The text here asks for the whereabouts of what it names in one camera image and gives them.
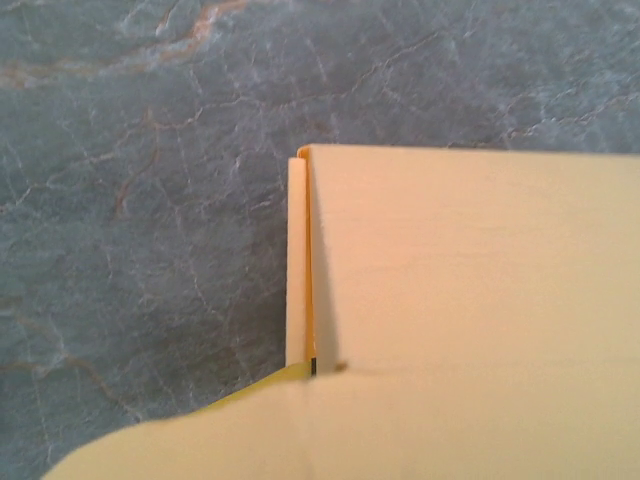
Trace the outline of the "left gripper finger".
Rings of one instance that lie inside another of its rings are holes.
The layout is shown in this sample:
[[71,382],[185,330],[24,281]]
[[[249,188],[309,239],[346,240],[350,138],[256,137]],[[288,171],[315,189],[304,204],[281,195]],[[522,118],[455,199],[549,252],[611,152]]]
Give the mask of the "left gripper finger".
[[291,381],[308,380],[316,374],[316,358],[307,361],[287,365],[284,368],[264,377],[263,379],[246,386],[214,403],[197,411],[198,414],[223,408],[227,404],[248,397],[265,388]]

